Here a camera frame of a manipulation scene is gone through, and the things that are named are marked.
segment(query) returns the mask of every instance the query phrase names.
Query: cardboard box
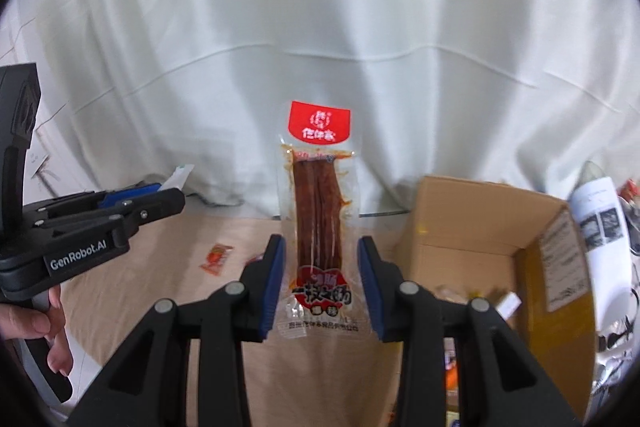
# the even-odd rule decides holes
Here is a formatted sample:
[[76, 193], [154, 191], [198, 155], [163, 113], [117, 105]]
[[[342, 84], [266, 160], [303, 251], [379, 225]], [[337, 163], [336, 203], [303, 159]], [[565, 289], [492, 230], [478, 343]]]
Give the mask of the cardboard box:
[[584, 252], [565, 201], [507, 185], [427, 177], [396, 263], [405, 279], [431, 291], [445, 285], [492, 302], [516, 292], [523, 304], [512, 327], [583, 419], [596, 352]]

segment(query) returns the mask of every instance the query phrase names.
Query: vacuum-sealed snack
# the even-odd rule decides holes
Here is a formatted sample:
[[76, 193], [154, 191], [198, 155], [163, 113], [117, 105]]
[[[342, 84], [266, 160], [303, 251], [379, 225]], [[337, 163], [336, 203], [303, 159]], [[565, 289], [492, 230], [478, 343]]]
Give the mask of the vacuum-sealed snack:
[[369, 332], [356, 259], [350, 137], [347, 109], [291, 103], [278, 176], [287, 263], [276, 320], [286, 337], [308, 330]]

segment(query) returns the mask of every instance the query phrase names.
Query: screw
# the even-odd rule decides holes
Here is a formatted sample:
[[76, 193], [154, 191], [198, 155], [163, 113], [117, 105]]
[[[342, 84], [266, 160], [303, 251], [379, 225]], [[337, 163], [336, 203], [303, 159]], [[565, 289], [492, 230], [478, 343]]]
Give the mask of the screw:
[[171, 311], [171, 308], [174, 307], [174, 303], [169, 299], [160, 299], [156, 304], [154, 304], [154, 309], [158, 313], [166, 313]]
[[489, 301], [487, 299], [477, 297], [471, 301], [471, 307], [477, 312], [484, 313], [489, 311]]
[[231, 281], [225, 286], [228, 295], [240, 295], [244, 291], [244, 284], [240, 281]]
[[420, 291], [420, 286], [418, 286], [413, 281], [404, 281], [399, 286], [400, 293], [404, 295], [415, 295]]

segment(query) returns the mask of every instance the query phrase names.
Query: red label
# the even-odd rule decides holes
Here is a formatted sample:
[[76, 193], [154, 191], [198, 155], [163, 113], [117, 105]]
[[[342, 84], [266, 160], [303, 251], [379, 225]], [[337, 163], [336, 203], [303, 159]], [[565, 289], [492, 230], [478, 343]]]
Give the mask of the red label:
[[344, 142], [351, 134], [351, 111], [304, 102], [291, 102], [289, 132], [314, 145]]
[[314, 315], [335, 317], [342, 306], [351, 304], [351, 289], [337, 268], [300, 267], [292, 293]]

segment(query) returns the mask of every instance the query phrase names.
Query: sausage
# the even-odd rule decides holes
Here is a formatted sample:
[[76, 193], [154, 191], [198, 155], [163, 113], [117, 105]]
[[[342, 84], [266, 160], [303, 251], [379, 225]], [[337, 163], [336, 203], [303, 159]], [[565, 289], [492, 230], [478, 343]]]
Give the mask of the sausage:
[[332, 156], [293, 161], [298, 267], [341, 268], [342, 196]]

